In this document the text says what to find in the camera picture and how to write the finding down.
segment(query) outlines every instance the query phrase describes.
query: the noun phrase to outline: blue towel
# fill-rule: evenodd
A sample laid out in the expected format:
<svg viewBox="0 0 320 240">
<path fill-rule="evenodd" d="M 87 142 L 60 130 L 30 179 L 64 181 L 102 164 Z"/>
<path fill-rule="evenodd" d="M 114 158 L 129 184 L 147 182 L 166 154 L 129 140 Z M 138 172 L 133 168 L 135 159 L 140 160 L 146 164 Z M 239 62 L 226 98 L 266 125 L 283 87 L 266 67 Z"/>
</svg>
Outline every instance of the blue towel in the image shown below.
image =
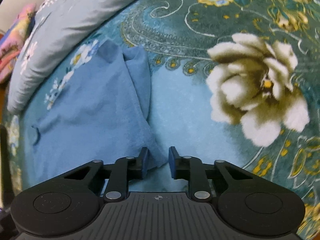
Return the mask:
<svg viewBox="0 0 320 240">
<path fill-rule="evenodd" d="M 52 109 L 33 127 L 37 183 L 94 159 L 114 163 L 151 152 L 148 168 L 167 162 L 146 121 L 150 70 L 142 47 L 122 50 L 111 41 L 80 67 Z"/>
</svg>

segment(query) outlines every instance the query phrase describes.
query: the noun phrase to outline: bedspread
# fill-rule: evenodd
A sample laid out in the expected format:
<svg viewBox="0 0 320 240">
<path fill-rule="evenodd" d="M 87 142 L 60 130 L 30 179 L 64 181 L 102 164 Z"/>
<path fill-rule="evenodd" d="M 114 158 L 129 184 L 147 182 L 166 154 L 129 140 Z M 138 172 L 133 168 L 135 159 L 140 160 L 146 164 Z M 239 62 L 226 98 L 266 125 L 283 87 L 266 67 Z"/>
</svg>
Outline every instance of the bedspread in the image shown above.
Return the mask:
<svg viewBox="0 0 320 240">
<path fill-rule="evenodd" d="M 5 113 L 16 192 L 37 183 L 32 124 L 110 39 L 148 51 L 148 123 L 163 152 L 224 159 L 293 190 L 306 206 L 299 235 L 311 239 L 320 230 L 319 36 L 320 0 L 134 2 L 63 60 L 22 115 Z M 165 165 L 130 189 L 185 186 Z"/>
</svg>

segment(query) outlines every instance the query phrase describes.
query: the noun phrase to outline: cloth fold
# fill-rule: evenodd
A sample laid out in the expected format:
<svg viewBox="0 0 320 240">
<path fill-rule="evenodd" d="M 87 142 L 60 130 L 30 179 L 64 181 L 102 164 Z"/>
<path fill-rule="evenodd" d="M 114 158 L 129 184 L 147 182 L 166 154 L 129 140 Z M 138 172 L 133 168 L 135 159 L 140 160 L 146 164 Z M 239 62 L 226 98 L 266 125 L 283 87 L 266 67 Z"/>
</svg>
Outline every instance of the cloth fold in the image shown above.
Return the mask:
<svg viewBox="0 0 320 240">
<path fill-rule="evenodd" d="M 93 159 L 114 163 L 138 156 L 142 147 L 151 152 L 149 168 L 166 163 L 146 121 L 150 90 L 146 51 L 106 41 L 33 126 L 35 183 Z"/>
</svg>

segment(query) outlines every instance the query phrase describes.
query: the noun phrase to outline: gray pillow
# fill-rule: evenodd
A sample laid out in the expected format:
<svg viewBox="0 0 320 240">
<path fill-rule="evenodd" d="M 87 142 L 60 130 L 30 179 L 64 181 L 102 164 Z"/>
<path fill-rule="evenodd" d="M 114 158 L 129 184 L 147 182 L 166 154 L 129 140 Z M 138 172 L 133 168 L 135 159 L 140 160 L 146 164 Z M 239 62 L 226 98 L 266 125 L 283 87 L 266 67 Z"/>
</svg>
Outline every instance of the gray pillow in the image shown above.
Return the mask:
<svg viewBox="0 0 320 240">
<path fill-rule="evenodd" d="M 90 32 L 134 0 L 46 0 L 13 70 L 8 111 L 19 114 L 36 88 Z"/>
</svg>

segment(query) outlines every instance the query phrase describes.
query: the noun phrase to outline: ribbed gray panel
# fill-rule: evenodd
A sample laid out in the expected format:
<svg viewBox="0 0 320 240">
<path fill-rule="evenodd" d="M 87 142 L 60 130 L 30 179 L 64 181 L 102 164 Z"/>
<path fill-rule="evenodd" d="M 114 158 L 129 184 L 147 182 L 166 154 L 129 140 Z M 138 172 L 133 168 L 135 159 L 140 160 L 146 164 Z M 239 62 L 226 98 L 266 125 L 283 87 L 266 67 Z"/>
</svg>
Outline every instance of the ribbed gray panel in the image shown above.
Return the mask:
<svg viewBox="0 0 320 240">
<path fill-rule="evenodd" d="M 44 238 L 21 234 L 17 240 Z M 190 200 L 185 193 L 133 192 L 119 203 L 104 206 L 86 228 L 50 240 L 253 240 L 233 231 L 206 203 Z M 287 235 L 277 240 L 300 240 Z"/>
</svg>

